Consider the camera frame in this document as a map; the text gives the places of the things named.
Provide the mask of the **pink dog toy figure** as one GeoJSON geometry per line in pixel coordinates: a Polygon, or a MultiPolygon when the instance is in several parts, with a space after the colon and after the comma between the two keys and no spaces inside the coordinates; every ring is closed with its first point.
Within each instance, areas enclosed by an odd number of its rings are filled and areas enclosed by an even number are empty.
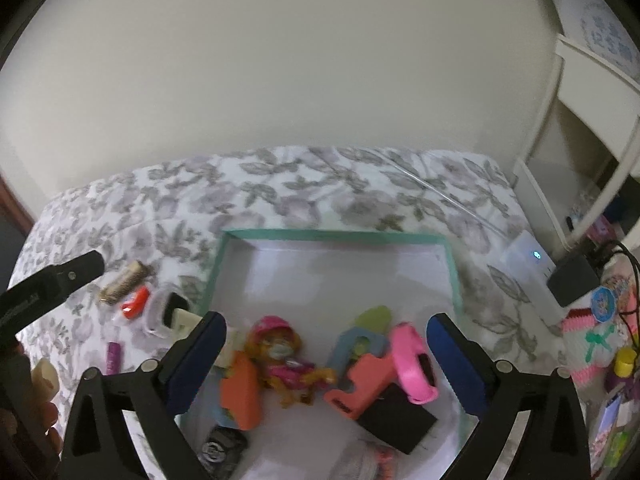
{"type": "Polygon", "coordinates": [[[312,405],[318,390],[337,384],[331,367],[318,367],[299,356],[302,348],[296,330],[277,315],[258,320],[246,336],[245,352],[256,364],[262,385],[277,393],[282,408],[312,405]]]}

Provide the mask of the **smartphone with lit screen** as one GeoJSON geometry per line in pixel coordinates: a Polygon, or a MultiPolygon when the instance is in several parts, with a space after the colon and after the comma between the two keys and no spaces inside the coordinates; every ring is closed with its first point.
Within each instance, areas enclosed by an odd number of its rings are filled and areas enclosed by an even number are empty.
{"type": "Polygon", "coordinates": [[[616,425],[620,402],[622,402],[622,397],[620,394],[616,394],[616,396],[613,396],[612,399],[608,400],[605,404],[598,432],[593,442],[594,450],[598,454],[603,452],[606,442],[608,442],[608,437],[616,425]]]}

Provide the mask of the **beige tape roll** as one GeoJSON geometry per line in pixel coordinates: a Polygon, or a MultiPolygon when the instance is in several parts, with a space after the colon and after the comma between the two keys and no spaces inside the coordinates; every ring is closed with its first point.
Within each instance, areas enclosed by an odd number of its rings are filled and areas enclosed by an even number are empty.
{"type": "Polygon", "coordinates": [[[60,391],[58,372],[49,360],[40,359],[32,369],[32,386],[42,402],[51,402],[60,391]]]}

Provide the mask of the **orange foam number piece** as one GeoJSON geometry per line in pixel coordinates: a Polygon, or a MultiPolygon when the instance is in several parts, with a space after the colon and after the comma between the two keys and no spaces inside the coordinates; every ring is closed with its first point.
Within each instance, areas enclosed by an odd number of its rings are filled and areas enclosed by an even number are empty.
{"type": "Polygon", "coordinates": [[[396,377],[397,372],[390,352],[380,358],[373,354],[365,354],[347,372],[352,388],[348,391],[332,389],[323,396],[323,400],[343,416],[356,420],[396,377]]]}

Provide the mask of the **pink smart watch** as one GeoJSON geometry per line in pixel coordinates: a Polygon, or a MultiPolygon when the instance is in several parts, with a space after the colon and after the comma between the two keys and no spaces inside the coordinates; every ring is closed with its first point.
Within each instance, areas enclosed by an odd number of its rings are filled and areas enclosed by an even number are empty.
{"type": "Polygon", "coordinates": [[[401,388],[416,405],[429,404],[439,397],[425,339],[409,323],[400,323],[390,332],[390,353],[401,388]]]}

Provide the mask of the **blue round sticker tin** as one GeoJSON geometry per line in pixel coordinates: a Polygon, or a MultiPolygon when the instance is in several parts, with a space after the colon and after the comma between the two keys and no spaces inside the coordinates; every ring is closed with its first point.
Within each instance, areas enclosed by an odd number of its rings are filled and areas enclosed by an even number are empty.
{"type": "Polygon", "coordinates": [[[605,286],[596,288],[590,299],[590,309],[598,323],[608,322],[616,313],[616,298],[612,289],[605,286]]]}

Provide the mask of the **purple stick tube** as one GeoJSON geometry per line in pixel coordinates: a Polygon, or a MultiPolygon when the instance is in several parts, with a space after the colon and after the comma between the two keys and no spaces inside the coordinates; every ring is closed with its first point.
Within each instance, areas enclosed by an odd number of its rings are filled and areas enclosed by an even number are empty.
{"type": "Polygon", "coordinates": [[[122,370],[122,345],[111,341],[107,344],[105,374],[117,375],[122,370]]]}

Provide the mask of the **pink crochet mat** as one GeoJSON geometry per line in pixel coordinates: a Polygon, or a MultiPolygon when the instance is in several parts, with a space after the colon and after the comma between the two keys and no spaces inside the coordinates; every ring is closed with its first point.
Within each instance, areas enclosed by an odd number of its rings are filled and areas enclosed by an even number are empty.
{"type": "Polygon", "coordinates": [[[566,367],[574,384],[585,389],[600,380],[626,342],[616,318],[599,322],[590,309],[573,309],[562,325],[566,367]]]}

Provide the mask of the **black toy car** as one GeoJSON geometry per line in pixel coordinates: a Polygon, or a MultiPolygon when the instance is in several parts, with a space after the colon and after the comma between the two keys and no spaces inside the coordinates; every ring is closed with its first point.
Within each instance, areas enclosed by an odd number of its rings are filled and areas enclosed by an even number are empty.
{"type": "Polygon", "coordinates": [[[242,431],[215,426],[198,451],[198,460],[209,479],[227,480],[238,468],[248,440],[242,431]]]}

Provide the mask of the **black plug charger adapter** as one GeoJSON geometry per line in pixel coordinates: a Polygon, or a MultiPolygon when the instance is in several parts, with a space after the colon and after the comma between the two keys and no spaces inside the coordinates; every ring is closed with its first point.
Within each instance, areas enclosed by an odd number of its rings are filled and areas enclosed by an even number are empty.
{"type": "Polygon", "coordinates": [[[394,382],[356,419],[373,437],[405,455],[413,452],[436,422],[434,415],[422,405],[411,403],[394,382]]]}

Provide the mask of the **yellow small bottle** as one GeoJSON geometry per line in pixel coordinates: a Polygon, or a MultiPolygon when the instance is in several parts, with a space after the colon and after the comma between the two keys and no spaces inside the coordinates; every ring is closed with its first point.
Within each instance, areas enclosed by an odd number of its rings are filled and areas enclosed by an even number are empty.
{"type": "Polygon", "coordinates": [[[619,378],[629,378],[634,374],[636,366],[637,352],[634,348],[620,348],[616,352],[614,362],[614,373],[619,378]]]}

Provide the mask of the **framed embroidered sign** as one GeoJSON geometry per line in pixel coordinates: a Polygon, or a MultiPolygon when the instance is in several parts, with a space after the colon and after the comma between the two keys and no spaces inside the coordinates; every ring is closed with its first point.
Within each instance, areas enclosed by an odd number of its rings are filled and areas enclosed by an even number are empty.
{"type": "Polygon", "coordinates": [[[563,34],[639,81],[639,49],[604,0],[552,0],[563,34]]]}

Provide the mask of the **floral fleece blanket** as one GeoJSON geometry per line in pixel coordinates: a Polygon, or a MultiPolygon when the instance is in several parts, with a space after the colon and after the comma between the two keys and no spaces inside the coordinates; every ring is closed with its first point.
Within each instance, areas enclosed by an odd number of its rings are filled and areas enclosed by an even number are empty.
{"type": "Polygon", "coordinates": [[[285,146],[115,174],[44,206],[12,278],[94,249],[108,278],[139,260],[153,284],[198,301],[222,232],[261,228],[446,236],[465,333],[526,372],[547,374],[566,361],[559,327],[544,325],[499,266],[504,245],[528,222],[506,176],[481,154],[285,146]]]}

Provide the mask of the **clear jar metal lid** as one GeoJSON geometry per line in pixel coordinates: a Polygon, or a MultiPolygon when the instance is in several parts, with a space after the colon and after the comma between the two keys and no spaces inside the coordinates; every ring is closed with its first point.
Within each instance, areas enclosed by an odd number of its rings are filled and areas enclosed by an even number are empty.
{"type": "Polygon", "coordinates": [[[164,286],[154,290],[144,307],[142,326],[145,333],[162,338],[172,337],[172,315],[175,310],[190,311],[191,303],[175,286],[164,286]]]}

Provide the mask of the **cream plastic comb clip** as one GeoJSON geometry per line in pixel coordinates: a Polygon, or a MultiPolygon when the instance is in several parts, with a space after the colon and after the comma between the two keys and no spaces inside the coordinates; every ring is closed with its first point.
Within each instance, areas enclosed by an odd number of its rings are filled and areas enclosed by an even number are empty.
{"type": "Polygon", "coordinates": [[[180,308],[173,310],[170,323],[172,341],[176,342],[188,338],[201,319],[199,315],[188,310],[180,308]]]}

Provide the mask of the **white plastic shelf rack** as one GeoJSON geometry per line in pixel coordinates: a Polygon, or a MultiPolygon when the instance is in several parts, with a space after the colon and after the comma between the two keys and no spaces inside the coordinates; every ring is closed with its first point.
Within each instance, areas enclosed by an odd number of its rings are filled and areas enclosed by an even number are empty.
{"type": "Polygon", "coordinates": [[[575,249],[629,178],[639,177],[639,83],[563,35],[513,187],[535,236],[558,260],[575,249]]]}

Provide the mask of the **white power strip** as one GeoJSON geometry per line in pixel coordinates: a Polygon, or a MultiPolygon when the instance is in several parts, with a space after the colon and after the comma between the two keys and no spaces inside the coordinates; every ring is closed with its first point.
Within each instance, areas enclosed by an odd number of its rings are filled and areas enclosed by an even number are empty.
{"type": "Polygon", "coordinates": [[[522,231],[512,240],[502,253],[500,264],[521,286],[544,324],[553,326],[564,320],[565,312],[547,285],[555,263],[531,232],[522,231]]]}

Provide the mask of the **pink white toy cup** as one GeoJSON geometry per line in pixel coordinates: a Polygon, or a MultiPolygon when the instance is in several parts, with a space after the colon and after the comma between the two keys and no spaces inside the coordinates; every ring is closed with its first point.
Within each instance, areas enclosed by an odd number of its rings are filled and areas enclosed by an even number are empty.
{"type": "Polygon", "coordinates": [[[347,445],[328,474],[329,480],[392,480],[398,457],[384,444],[357,440],[347,445]]]}

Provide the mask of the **black multiport charger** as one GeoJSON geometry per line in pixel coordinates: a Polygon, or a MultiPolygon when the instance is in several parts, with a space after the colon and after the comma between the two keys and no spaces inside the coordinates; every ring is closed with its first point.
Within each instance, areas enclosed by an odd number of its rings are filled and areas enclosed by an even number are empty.
{"type": "Polygon", "coordinates": [[[583,254],[568,255],[548,278],[547,286],[560,307],[566,308],[600,284],[601,272],[583,254]]]}

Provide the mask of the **teal cardboard tray box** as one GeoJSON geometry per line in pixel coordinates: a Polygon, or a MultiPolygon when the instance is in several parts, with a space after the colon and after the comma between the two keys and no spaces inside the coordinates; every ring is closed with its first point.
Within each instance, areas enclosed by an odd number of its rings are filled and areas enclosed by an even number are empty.
{"type": "MultiPolygon", "coordinates": [[[[304,359],[326,364],[345,330],[373,307],[392,311],[419,333],[428,319],[461,311],[450,244],[433,234],[236,230],[222,234],[202,312],[221,313],[247,333],[268,314],[302,336],[304,359]]],[[[281,408],[268,391],[262,422],[247,436],[238,479],[325,479],[366,430],[323,400],[281,408]]]]}

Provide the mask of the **orange foam puzzle piece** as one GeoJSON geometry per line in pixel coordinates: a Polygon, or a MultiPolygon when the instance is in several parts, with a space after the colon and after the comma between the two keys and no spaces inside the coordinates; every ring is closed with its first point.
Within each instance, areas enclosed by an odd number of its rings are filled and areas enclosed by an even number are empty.
{"type": "Polygon", "coordinates": [[[220,406],[239,430],[253,430],[262,421],[258,369],[244,351],[235,352],[221,379],[220,406]]]}

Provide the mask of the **orange white tube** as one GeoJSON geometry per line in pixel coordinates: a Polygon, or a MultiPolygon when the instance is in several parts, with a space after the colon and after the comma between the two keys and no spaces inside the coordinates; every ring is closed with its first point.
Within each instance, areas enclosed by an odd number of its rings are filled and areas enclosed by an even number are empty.
{"type": "Polygon", "coordinates": [[[131,321],[142,315],[151,296],[148,286],[138,287],[120,306],[120,312],[126,320],[131,321]]]}

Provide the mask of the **gold rectangular lighter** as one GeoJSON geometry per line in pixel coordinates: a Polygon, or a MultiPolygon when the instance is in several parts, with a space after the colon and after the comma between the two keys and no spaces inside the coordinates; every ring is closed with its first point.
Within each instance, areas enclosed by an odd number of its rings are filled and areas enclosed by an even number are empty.
{"type": "Polygon", "coordinates": [[[117,304],[140,285],[149,273],[148,266],[139,260],[134,260],[113,281],[101,289],[99,300],[104,304],[117,304]]]}

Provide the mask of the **green small box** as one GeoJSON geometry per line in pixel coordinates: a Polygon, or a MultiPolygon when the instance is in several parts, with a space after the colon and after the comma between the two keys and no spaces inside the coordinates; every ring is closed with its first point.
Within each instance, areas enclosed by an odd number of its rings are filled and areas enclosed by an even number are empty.
{"type": "Polygon", "coordinates": [[[608,452],[605,454],[603,462],[603,466],[605,466],[605,468],[613,469],[618,465],[620,459],[624,455],[627,442],[628,434],[626,431],[619,431],[614,434],[610,446],[608,447],[608,452]]]}

